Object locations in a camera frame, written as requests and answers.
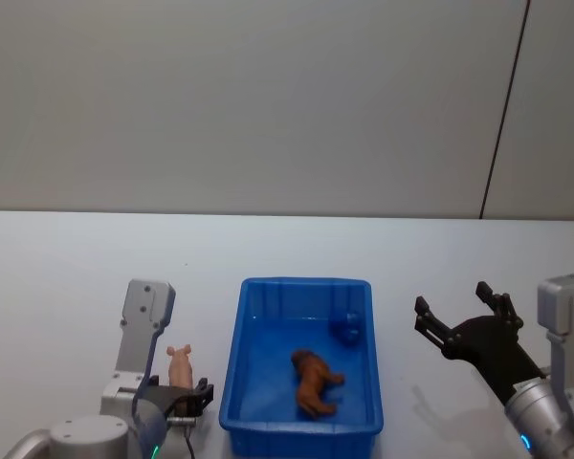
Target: black bracket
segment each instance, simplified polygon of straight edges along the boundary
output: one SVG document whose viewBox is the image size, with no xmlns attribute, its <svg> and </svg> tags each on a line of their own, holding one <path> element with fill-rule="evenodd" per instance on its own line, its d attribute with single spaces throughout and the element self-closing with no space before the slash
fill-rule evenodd
<svg viewBox="0 0 574 459">
<path fill-rule="evenodd" d="M 159 378 L 151 377 L 142 398 L 160 408 L 166 418 L 175 410 L 179 417 L 197 418 L 212 402 L 214 386 L 206 378 L 202 378 L 194 389 L 158 385 L 158 382 Z"/>
<path fill-rule="evenodd" d="M 445 358 L 471 363 L 506 404 L 516 392 L 516 383 L 544 375 L 518 344 L 523 321 L 517 316 L 510 296 L 494 294 L 486 282 L 478 282 L 476 296 L 494 314 L 470 318 L 454 328 L 436 318 L 422 296 L 417 297 L 414 329 L 440 348 Z"/>
</svg>

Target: toy animal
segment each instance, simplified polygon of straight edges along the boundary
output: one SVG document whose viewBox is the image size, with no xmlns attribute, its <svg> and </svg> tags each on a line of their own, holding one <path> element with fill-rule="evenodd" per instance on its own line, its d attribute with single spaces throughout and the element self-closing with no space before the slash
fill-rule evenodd
<svg viewBox="0 0 574 459">
<path fill-rule="evenodd" d="M 298 406 L 313 419 L 336 413 L 336 404 L 325 404 L 320 394 L 328 384 L 343 384 L 344 375 L 332 373 L 321 357 L 305 349 L 295 351 L 291 362 L 300 377 L 296 392 Z"/>
<path fill-rule="evenodd" d="M 193 369 L 189 362 L 189 354 L 191 353 L 191 346 L 187 344 L 181 349 L 174 349 L 168 346 L 166 353 L 172 357 L 170 366 L 168 367 L 168 380 L 169 384 L 176 387 L 183 387 L 184 389 L 193 388 Z M 181 403 L 176 406 L 177 416 L 187 411 L 187 403 Z"/>
</svg>

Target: black cable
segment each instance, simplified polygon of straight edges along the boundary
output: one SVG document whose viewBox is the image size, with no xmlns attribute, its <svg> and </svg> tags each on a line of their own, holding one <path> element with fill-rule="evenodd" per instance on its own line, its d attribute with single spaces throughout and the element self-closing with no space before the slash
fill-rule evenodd
<svg viewBox="0 0 574 459">
<path fill-rule="evenodd" d="M 525 24 L 527 24 L 527 16 L 529 15 L 529 5 L 531 0 L 527 0 L 525 4 L 525 13 L 523 20 L 520 24 L 519 42 L 517 43 L 517 50 L 515 51 L 515 59 L 513 61 L 513 70 L 510 74 L 510 82 L 508 83 L 508 92 L 504 101 L 504 109 L 501 112 L 501 121 L 499 122 L 499 129 L 497 130 L 496 147 L 494 148 L 494 157 L 491 160 L 491 167 L 489 169 L 489 177 L 487 177 L 487 185 L 485 186 L 485 194 L 482 198 L 482 206 L 480 207 L 480 215 L 478 218 L 483 219 L 485 215 L 485 205 L 487 204 L 487 195 L 489 194 L 489 186 L 491 185 L 491 176 L 494 174 L 494 167 L 496 166 L 497 151 L 499 150 L 499 141 L 501 140 L 501 133 L 504 130 L 504 122 L 506 121 L 506 112 L 508 111 L 508 102 L 510 95 L 513 92 L 513 83 L 515 82 L 515 73 L 517 72 L 517 62 L 519 61 L 520 45 L 523 42 L 523 34 L 525 33 Z"/>
<path fill-rule="evenodd" d="M 189 455 L 191 459 L 195 459 L 195 453 L 193 452 L 193 446 L 191 445 L 191 441 L 189 440 L 189 434 L 191 433 L 190 428 L 185 428 L 185 442 L 188 444 Z"/>
</svg>

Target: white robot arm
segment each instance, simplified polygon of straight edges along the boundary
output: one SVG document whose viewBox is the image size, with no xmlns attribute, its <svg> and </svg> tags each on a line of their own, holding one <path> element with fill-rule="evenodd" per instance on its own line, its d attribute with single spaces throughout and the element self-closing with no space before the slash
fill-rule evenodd
<svg viewBox="0 0 574 459">
<path fill-rule="evenodd" d="M 167 283 L 132 280 L 123 304 L 123 336 L 98 415 L 66 420 L 21 439 L 4 459 L 154 459 L 171 426 L 195 426 L 212 401 L 205 379 L 195 389 L 160 386 L 151 377 L 157 338 L 170 323 L 174 289 Z M 187 417 L 172 417 L 187 402 Z"/>
</svg>

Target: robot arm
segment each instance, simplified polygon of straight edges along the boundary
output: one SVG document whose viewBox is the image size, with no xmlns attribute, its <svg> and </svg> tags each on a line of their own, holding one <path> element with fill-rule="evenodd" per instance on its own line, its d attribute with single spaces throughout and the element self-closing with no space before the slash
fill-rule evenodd
<svg viewBox="0 0 574 459">
<path fill-rule="evenodd" d="M 153 459 L 171 426 L 195 426 L 212 401 L 206 379 L 194 389 L 161 386 L 150 376 L 157 338 L 170 323 L 175 292 L 167 283 L 132 280 L 123 304 L 123 336 L 99 415 L 74 418 L 24 437 L 5 459 Z M 187 407 L 179 418 L 177 404 Z"/>
<path fill-rule="evenodd" d="M 494 312 L 450 329 L 423 297 L 415 302 L 414 328 L 447 359 L 468 361 L 504 404 L 525 447 L 541 459 L 574 459 L 574 274 L 539 287 L 539 324 L 551 341 L 551 378 L 518 345 L 522 320 L 507 294 L 479 282 L 476 295 Z"/>
<path fill-rule="evenodd" d="M 518 344 L 523 321 L 510 296 L 494 295 L 485 282 L 478 282 L 476 296 L 494 314 L 468 319 L 454 328 L 438 320 L 419 296 L 414 306 L 414 328 L 438 346 L 445 358 L 467 361 L 476 367 L 502 404 L 506 404 L 515 394 L 515 384 L 541 378 L 542 372 Z"/>
</svg>

